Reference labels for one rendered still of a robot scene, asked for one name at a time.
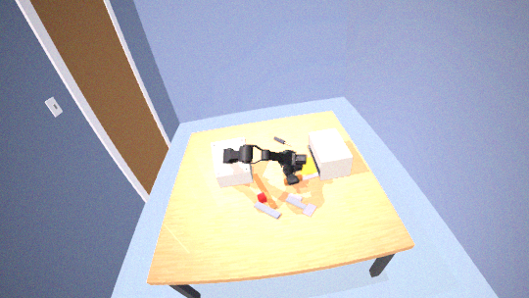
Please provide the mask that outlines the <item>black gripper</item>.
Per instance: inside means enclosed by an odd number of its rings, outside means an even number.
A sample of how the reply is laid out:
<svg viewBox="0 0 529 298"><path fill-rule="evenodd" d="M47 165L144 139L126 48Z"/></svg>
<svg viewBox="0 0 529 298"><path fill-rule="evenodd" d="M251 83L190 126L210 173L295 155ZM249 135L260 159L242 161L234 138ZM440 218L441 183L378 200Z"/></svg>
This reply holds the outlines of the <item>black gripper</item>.
<svg viewBox="0 0 529 298"><path fill-rule="evenodd" d="M281 168L283 167L282 164L280 164ZM295 166L290 167L283 167L283 173L286 175L286 180L289 184L289 186L296 185L300 183L299 178L293 174Z"/></svg>

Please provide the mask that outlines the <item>small red cube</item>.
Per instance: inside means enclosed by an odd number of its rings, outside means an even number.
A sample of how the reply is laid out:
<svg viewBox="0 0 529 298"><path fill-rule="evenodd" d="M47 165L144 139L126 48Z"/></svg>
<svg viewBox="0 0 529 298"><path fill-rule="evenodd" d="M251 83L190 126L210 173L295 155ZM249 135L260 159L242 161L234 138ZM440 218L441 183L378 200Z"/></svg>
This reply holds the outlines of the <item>small red cube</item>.
<svg viewBox="0 0 529 298"><path fill-rule="evenodd" d="M264 202L267 201L267 200L266 200L266 196L265 196L264 193L257 194L257 196L258 196L258 199L259 199L259 201L260 201L261 203L264 203Z"/></svg>

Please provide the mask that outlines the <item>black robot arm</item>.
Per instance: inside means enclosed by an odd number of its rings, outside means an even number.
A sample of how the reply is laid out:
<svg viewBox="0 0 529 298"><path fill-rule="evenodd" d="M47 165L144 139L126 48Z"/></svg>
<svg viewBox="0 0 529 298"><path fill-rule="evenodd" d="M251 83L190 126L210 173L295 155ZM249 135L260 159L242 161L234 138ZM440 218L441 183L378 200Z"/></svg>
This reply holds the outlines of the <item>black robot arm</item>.
<svg viewBox="0 0 529 298"><path fill-rule="evenodd" d="M253 162L253 147L262 151L261 160ZM301 172L303 165L307 164L308 154L296 154L294 150L284 150L283 152L272 152L267 149L262 149L257 145L243 144L236 151L232 148L222 149L222 163L233 165L233 163L242 162L242 164L256 164L260 161L277 161L283 166L295 166L294 174Z"/></svg>

